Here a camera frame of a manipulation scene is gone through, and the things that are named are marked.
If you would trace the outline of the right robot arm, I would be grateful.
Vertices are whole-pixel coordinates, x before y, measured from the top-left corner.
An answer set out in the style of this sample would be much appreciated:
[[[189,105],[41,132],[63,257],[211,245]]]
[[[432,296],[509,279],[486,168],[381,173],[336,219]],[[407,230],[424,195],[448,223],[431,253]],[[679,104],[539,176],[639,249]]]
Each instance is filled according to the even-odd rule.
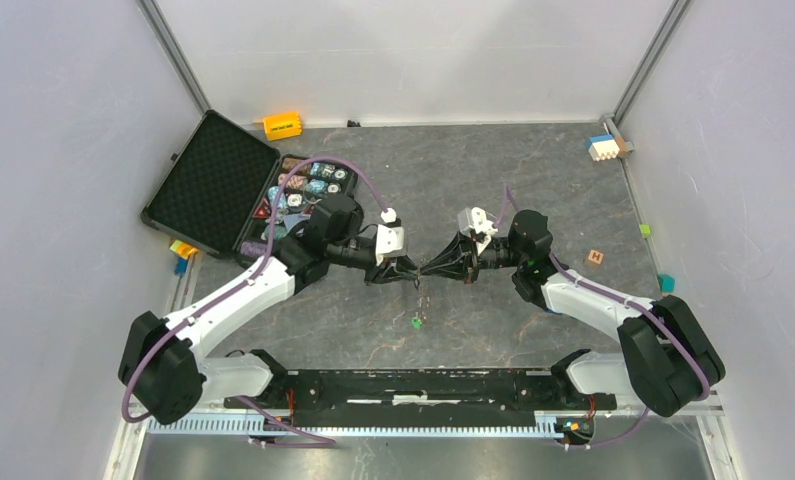
[[[470,284],[483,270],[510,268],[525,302],[578,320],[619,345],[617,353],[585,349],[558,362],[561,374],[550,382],[558,405],[575,408],[590,394],[635,396],[670,417],[708,398],[725,378],[725,364],[683,299],[635,296],[587,279],[554,255],[544,214],[518,211],[504,236],[478,207],[463,210],[458,223],[453,240],[420,275]]]

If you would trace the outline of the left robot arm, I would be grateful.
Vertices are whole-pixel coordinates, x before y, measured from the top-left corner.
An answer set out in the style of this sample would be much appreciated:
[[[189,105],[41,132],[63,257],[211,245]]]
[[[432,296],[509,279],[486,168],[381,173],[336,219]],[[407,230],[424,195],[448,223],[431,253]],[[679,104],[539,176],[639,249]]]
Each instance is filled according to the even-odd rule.
[[[152,417],[168,425],[200,403],[235,396],[253,398],[263,407],[279,405],[287,381],[266,359],[252,353],[214,358],[211,353],[258,314],[322,279],[332,265],[363,271],[367,284],[416,281],[396,211],[382,212],[371,237],[362,236],[362,220],[355,199],[329,194],[299,232],[270,245],[218,290],[163,318],[150,311],[138,316],[117,372],[126,388],[123,419],[137,423]]]

